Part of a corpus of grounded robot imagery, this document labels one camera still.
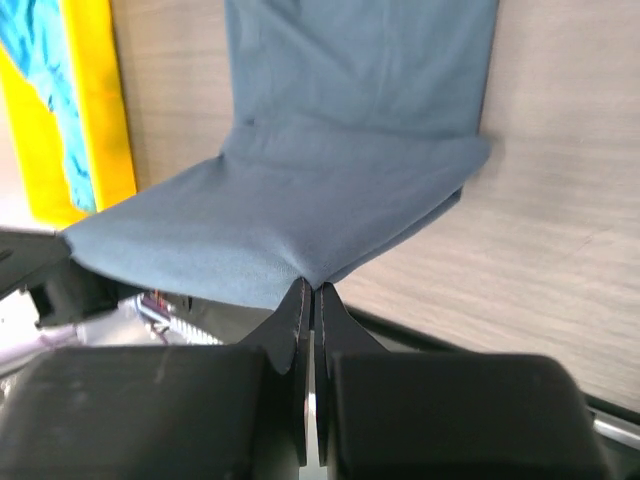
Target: folded cloth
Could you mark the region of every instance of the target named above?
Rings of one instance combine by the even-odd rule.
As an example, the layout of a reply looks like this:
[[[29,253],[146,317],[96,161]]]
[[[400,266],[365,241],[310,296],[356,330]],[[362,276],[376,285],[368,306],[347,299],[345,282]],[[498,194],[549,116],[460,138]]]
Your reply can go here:
[[[429,223],[488,155],[475,136],[236,126],[219,157],[64,235],[107,276],[274,308],[297,277],[337,281]]]
[[[237,123],[478,130],[496,0],[226,0]]]
[[[95,212],[82,125],[57,0],[2,0],[0,41],[9,57],[56,116],[64,170],[74,206]]]

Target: gray floor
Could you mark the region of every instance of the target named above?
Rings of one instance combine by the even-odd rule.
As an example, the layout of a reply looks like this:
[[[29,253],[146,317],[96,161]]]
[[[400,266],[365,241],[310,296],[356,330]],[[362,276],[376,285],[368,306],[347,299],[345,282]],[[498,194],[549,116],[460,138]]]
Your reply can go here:
[[[144,188],[214,156],[230,125],[222,1],[112,5]],[[640,410],[638,25],[637,0],[503,0],[489,165],[344,298],[468,347],[552,355]]]

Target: gray cloth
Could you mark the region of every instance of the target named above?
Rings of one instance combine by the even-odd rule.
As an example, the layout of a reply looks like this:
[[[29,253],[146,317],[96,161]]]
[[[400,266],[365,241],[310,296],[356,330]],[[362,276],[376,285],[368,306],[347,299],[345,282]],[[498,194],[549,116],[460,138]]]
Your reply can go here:
[[[238,126],[218,158],[64,233],[110,277],[273,308],[297,277],[337,281],[415,233],[488,154],[473,136]]]
[[[275,307],[446,211],[476,137],[495,0],[227,0],[222,153],[64,232],[143,287]]]
[[[226,0],[238,123],[474,135],[496,0]]]

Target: yellow bin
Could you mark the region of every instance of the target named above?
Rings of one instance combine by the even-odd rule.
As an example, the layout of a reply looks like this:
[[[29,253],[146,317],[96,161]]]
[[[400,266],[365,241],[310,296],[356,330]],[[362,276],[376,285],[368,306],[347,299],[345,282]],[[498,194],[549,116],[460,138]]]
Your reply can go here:
[[[111,9],[109,0],[60,0],[60,10],[93,194],[101,211],[136,193]],[[31,212],[42,223],[67,227],[86,213],[71,204],[55,117],[2,48],[0,73]]]

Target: yellow container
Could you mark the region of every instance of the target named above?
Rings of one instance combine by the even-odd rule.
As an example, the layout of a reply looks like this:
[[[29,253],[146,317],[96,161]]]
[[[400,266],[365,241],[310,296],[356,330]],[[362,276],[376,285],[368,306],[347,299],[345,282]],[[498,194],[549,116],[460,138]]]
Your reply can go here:
[[[136,193],[109,0],[60,0],[98,211]],[[16,156],[34,218],[56,228],[86,213],[71,204],[55,117],[0,48],[0,74]]]

